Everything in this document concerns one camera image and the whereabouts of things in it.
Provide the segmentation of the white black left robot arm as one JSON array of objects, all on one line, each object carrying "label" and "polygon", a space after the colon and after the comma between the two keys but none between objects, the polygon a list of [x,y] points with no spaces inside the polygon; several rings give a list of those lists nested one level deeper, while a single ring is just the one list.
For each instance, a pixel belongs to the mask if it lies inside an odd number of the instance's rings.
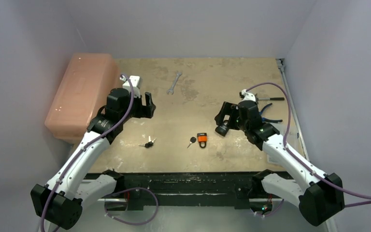
[{"label": "white black left robot arm", "polygon": [[150,92],[135,96],[133,88],[111,90],[106,105],[90,121],[82,141],[68,161],[45,185],[36,184],[31,190],[35,212],[41,218],[40,231],[45,230],[45,222],[55,225],[55,231],[72,228],[84,207],[103,196],[118,198],[124,194],[139,197],[147,191],[157,200],[147,188],[126,188],[123,176],[115,171],[105,171],[86,188],[80,187],[100,154],[122,132],[123,124],[132,117],[152,118],[155,109]]}]

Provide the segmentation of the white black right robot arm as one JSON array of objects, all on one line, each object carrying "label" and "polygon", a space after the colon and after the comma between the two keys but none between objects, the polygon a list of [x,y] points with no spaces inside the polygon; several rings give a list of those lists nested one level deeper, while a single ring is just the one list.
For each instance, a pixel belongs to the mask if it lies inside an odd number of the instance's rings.
[{"label": "white black right robot arm", "polygon": [[252,191],[256,196],[270,193],[281,197],[296,206],[313,226],[322,224],[345,208],[343,193],[335,188],[342,187],[341,178],[312,166],[286,143],[272,124],[262,121],[255,101],[224,102],[214,118],[218,126],[225,116],[229,116],[227,126],[230,129],[243,131],[250,143],[275,159],[292,177],[287,180],[277,174],[268,174],[254,181]]}]

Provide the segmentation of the single black-head key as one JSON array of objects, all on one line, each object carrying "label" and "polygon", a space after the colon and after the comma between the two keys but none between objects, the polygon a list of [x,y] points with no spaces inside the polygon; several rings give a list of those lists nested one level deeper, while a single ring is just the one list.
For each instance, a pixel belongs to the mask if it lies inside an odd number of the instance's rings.
[{"label": "single black-head key", "polygon": [[190,147],[192,144],[194,144],[196,141],[197,141],[197,138],[196,138],[196,137],[191,137],[191,138],[190,138],[189,145],[187,146],[187,148],[189,148],[189,147]]}]

